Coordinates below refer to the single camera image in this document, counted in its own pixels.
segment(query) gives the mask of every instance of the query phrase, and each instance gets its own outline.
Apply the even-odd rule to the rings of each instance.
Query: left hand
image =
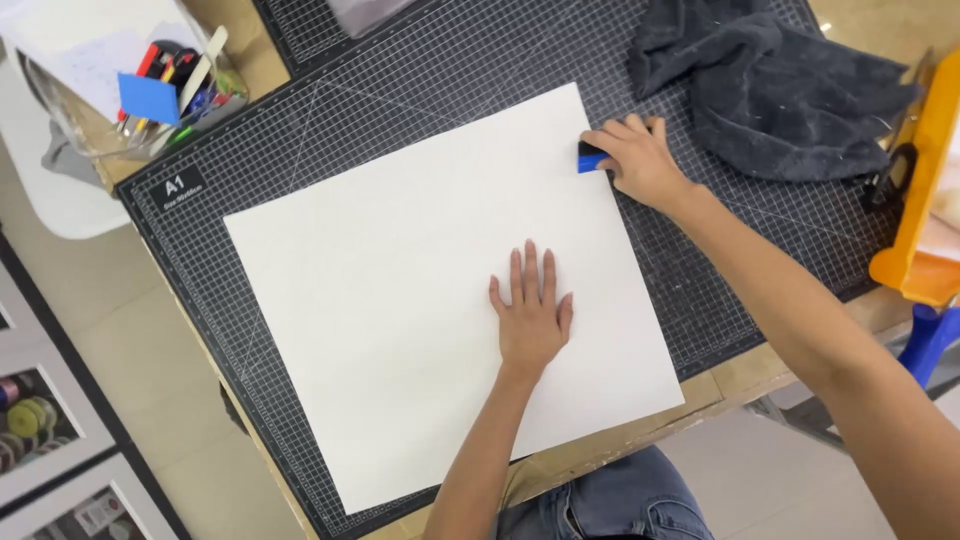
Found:
[[[557,269],[553,252],[543,254],[543,292],[537,246],[527,240],[526,266],[520,272],[520,251],[510,255],[511,303],[500,298],[500,281],[490,276],[490,302],[500,317],[501,373],[536,383],[550,360],[570,340],[573,293],[557,305]]]

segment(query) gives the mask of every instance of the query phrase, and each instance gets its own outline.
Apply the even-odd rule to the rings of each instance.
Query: jeans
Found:
[[[504,540],[581,540],[611,534],[713,540],[684,479],[655,446],[502,511],[494,534]]]

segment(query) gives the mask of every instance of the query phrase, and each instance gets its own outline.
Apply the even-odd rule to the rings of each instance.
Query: finger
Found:
[[[620,163],[613,158],[603,158],[600,160],[600,162],[597,163],[597,169],[610,169],[613,171],[614,178],[620,178],[623,176],[623,169],[620,168]]]
[[[613,135],[603,131],[583,132],[580,134],[580,140],[587,144],[596,146],[613,157],[621,156],[627,150],[626,142],[616,138]]]
[[[500,298],[500,280],[496,276],[490,276],[490,303],[497,315],[502,315],[507,309],[507,305]]]
[[[657,142],[666,147],[666,120],[659,116],[651,116],[646,119],[647,126],[650,127],[650,133],[653,134]]]
[[[564,339],[564,345],[570,340],[570,324],[573,322],[573,293],[568,292],[562,300],[557,310],[557,323],[560,325],[560,336]]]
[[[612,118],[603,123],[603,131],[621,140],[630,140],[636,137],[634,130],[624,126]]]
[[[510,253],[510,304],[523,304],[523,284],[520,282],[520,250],[514,248]]]
[[[543,305],[557,308],[557,261],[549,248],[543,252]]]
[[[537,272],[537,246],[527,239],[524,245],[527,259],[523,266],[523,299],[527,304],[540,304],[540,276]]]
[[[643,124],[643,120],[635,113],[631,112],[627,114],[627,117],[623,119],[623,123],[627,125],[628,128],[637,132],[641,135],[649,135],[650,132],[647,131],[647,127]]]

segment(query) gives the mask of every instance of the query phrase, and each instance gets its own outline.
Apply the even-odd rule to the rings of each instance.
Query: wooden table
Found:
[[[247,81],[251,98],[258,99],[286,83],[289,75],[249,0],[183,0],[202,24],[227,26],[227,53]],[[960,44],[960,3],[955,0],[810,0],[827,37],[897,61],[914,64],[928,45],[940,55]],[[98,170],[108,188],[129,176],[141,164],[104,160]],[[879,333],[910,318],[910,305],[893,290],[879,288],[847,304],[853,318]],[[214,370],[219,368],[207,355]],[[560,447],[535,454],[510,468],[510,503],[519,503],[554,486],[579,477],[624,454],[699,424],[796,380],[769,345],[760,345],[685,381],[686,403],[629,424],[600,431]],[[248,432],[263,455],[280,490],[300,520],[307,537],[317,538],[302,509],[276,468],[242,406],[230,393]],[[410,514],[372,534],[373,540],[414,538],[422,533],[430,507]]]

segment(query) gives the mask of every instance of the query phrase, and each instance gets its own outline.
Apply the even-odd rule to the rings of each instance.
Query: a1 label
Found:
[[[150,188],[150,196],[154,199],[160,211],[167,211],[182,204],[191,197],[206,189],[204,176],[200,174],[197,165],[190,165],[181,170],[174,178]]]

